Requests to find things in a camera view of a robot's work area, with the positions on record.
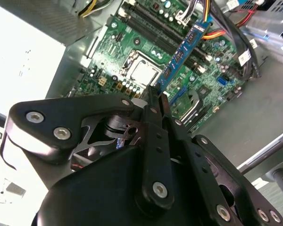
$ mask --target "motherboard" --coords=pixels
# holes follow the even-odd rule
[[[123,93],[139,98],[154,85],[198,19],[181,20],[173,0],[129,0],[120,6],[92,56],[75,96]],[[171,111],[191,131],[241,94],[236,50],[226,38],[201,40],[165,88]]]

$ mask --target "screw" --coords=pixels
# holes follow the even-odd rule
[[[166,196],[168,195],[168,190],[166,189],[166,186],[164,186],[162,183],[158,181],[154,182],[153,191],[159,198],[162,199],[166,198]]]
[[[151,107],[150,109],[151,109],[152,112],[157,113],[155,108]]]
[[[44,116],[39,112],[29,112],[26,114],[26,119],[33,123],[40,123],[44,121]]]
[[[208,141],[207,141],[205,138],[203,138],[203,137],[201,138],[201,141],[202,141],[204,144],[206,144],[206,145],[208,144]]]
[[[231,215],[223,205],[217,205],[216,210],[223,220],[230,221]]]
[[[194,76],[190,76],[190,81],[195,81],[195,77]]]
[[[179,125],[179,126],[181,126],[181,124],[182,124],[179,119],[175,119],[175,122],[176,122],[176,124]]]
[[[266,221],[266,222],[269,221],[268,216],[266,215],[265,212],[263,212],[262,210],[258,209],[258,213],[259,213],[259,216],[260,216],[264,221]]]
[[[117,27],[117,23],[112,23],[112,24],[111,24],[111,27],[112,27],[112,28],[116,28],[116,27]]]
[[[68,140],[71,136],[71,133],[64,127],[58,127],[53,131],[53,135],[55,135],[55,137],[59,140]]]
[[[279,216],[278,216],[275,212],[273,212],[272,210],[270,211],[270,215],[272,215],[272,218],[273,218],[276,222],[281,223],[281,219],[279,218]]]
[[[130,103],[129,103],[128,101],[126,101],[126,100],[122,100],[122,102],[123,102],[123,104],[125,104],[125,105],[130,105]]]

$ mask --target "ram stick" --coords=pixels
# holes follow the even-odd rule
[[[176,76],[180,67],[184,64],[185,60],[189,57],[209,27],[210,23],[198,20],[189,30],[188,34],[185,36],[184,40],[179,45],[168,65],[165,67],[155,83],[155,87],[157,87],[159,95]]]

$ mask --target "blue connector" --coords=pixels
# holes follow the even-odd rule
[[[225,85],[227,84],[227,81],[224,80],[224,78],[222,78],[222,77],[218,77],[218,78],[217,78],[217,81],[218,81],[221,85],[223,85],[223,86],[225,86]]]
[[[184,94],[184,92],[187,90],[187,87],[186,86],[184,86],[182,89],[180,89],[176,94],[175,94],[175,96],[169,101],[169,105],[170,106],[172,106],[174,103],[175,103],[175,101],[179,98],[179,97],[181,97],[183,94]]]

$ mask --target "yellow wire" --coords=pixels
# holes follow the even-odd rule
[[[204,21],[206,22],[208,20],[208,13],[209,13],[209,0],[206,0],[206,8],[204,10]]]
[[[92,9],[94,8],[96,2],[97,2],[97,0],[93,0],[92,4],[88,7],[88,9],[83,14],[81,14],[81,17],[87,16],[92,11]]]
[[[216,38],[216,37],[221,36],[221,35],[222,35],[221,32],[216,33],[216,34],[212,34],[212,35],[205,35],[205,36],[203,36],[203,39],[213,39],[213,38]]]

